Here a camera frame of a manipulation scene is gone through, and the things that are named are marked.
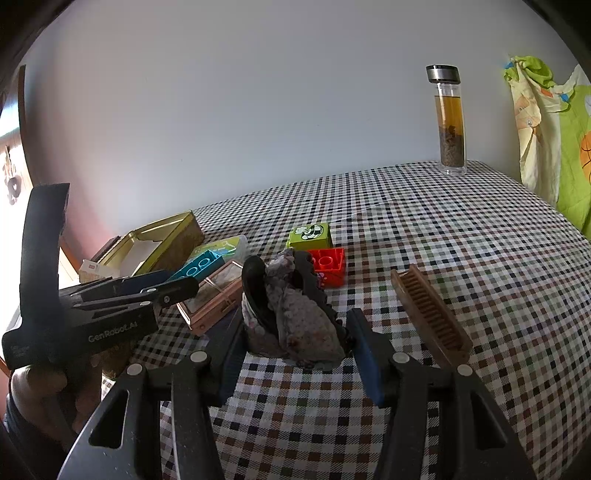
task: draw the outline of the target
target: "brown comb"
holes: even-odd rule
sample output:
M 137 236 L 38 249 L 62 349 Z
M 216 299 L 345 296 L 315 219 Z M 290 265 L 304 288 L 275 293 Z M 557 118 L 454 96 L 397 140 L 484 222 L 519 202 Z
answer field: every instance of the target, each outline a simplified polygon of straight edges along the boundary
M 398 298 L 440 367 L 457 367 L 470 358 L 472 340 L 415 264 L 399 274 L 391 271 Z

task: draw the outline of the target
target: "glass tea bottle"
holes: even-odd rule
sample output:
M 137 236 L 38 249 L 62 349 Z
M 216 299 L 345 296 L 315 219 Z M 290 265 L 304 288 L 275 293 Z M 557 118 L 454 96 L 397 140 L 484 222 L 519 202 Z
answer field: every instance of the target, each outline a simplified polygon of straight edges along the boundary
M 460 97 L 460 73 L 451 65 L 429 65 L 429 82 L 435 85 L 435 108 L 439 124 L 439 170 L 461 176 L 466 173 L 464 116 Z

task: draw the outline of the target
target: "red lego brick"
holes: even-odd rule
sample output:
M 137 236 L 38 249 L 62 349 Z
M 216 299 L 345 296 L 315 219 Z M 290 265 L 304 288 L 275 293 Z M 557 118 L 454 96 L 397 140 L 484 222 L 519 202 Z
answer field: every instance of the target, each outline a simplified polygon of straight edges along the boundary
M 308 250 L 312 254 L 314 271 L 320 277 L 322 287 L 341 287 L 345 283 L 345 249 L 327 248 Z

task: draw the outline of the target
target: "metal bottle cap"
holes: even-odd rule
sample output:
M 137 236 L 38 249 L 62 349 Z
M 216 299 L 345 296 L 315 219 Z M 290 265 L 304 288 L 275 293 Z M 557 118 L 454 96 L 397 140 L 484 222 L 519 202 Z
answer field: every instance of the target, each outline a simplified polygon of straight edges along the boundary
M 427 78 L 431 83 L 460 83 L 460 72 L 452 65 L 429 65 L 427 67 Z

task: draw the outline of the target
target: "table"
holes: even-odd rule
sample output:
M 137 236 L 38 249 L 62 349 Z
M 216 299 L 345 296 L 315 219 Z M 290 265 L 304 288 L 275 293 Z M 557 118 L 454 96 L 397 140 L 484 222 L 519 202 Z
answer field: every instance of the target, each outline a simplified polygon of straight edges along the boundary
M 462 178 L 432 163 L 302 181 L 195 210 L 207 241 L 243 233 L 270 258 L 296 225 L 330 223 L 347 277 L 327 290 L 344 319 L 360 307 L 394 347 L 433 360 L 390 284 L 416 263 L 473 339 L 470 364 L 517 432 L 540 479 L 557 479 L 591 417 L 591 248 L 548 204 L 492 168 Z M 175 308 L 132 361 L 160 367 L 201 347 Z M 170 408 L 161 409 L 164 478 L 175 478 Z M 235 395 L 211 409 L 228 479 L 371 478 L 387 411 L 363 394 L 353 359 L 332 374 L 247 355 Z M 437 425 L 437 406 L 428 426 Z M 422 478 L 433 478 L 429 436 Z

